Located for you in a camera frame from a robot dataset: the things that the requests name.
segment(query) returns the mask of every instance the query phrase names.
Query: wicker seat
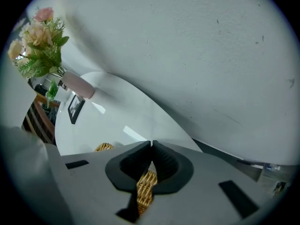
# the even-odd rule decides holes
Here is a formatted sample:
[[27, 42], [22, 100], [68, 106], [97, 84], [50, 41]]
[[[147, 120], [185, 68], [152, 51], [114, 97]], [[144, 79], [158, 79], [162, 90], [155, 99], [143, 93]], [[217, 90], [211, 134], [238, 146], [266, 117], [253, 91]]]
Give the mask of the wicker seat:
[[[113, 149], [109, 143], [102, 143], [99, 145], [95, 152], [103, 151], [107, 149]], [[138, 183], [136, 184], [137, 189], [137, 205], [138, 205], [138, 212], [141, 216], [149, 205], [152, 203], [152, 188], [155, 184], [157, 184], [157, 176], [155, 172], [148, 171], [146, 174], [143, 174]]]

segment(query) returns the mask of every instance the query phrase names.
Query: table surface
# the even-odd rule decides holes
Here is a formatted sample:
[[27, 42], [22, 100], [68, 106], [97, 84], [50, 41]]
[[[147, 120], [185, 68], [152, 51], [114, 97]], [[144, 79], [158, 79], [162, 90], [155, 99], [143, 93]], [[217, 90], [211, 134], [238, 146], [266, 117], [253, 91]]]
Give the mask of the table surface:
[[68, 114], [73, 94], [60, 104], [55, 140], [61, 155], [92, 152], [101, 143], [118, 147], [146, 140], [201, 151], [161, 107], [132, 84], [104, 72], [87, 73], [82, 78], [96, 92], [86, 99], [75, 124]]

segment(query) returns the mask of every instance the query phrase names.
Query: white vase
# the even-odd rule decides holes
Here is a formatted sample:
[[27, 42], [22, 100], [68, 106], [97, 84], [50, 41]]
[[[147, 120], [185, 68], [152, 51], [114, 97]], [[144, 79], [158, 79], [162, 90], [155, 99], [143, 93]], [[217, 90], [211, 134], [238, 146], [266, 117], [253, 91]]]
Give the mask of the white vase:
[[70, 89], [68, 89], [66, 91], [61, 86], [59, 86], [58, 90], [57, 90], [57, 93], [56, 93], [56, 95], [54, 97], [54, 100], [64, 103], [64, 102], [67, 101], [67, 99], [69, 98], [70, 94], [71, 94], [71, 90]]

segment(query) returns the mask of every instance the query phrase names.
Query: pink flower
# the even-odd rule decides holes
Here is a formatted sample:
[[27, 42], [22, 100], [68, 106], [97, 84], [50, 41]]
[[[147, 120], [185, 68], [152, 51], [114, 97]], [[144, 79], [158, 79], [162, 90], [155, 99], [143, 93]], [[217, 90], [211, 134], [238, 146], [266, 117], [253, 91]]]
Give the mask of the pink flower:
[[52, 7], [45, 7], [38, 10], [34, 19], [40, 23], [46, 20], [51, 20], [53, 19], [53, 13], [54, 11], [52, 10]]

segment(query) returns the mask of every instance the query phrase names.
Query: wooden chair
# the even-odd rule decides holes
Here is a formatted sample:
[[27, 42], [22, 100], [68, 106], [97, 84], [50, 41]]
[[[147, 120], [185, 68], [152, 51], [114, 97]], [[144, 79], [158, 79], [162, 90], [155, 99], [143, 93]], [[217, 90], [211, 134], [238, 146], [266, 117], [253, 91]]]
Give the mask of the wooden chair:
[[[56, 145], [55, 128], [41, 104], [47, 104], [47, 98], [37, 93], [37, 97], [30, 106], [22, 127], [38, 136], [43, 142]], [[59, 104], [50, 102], [49, 107], [59, 107]]]

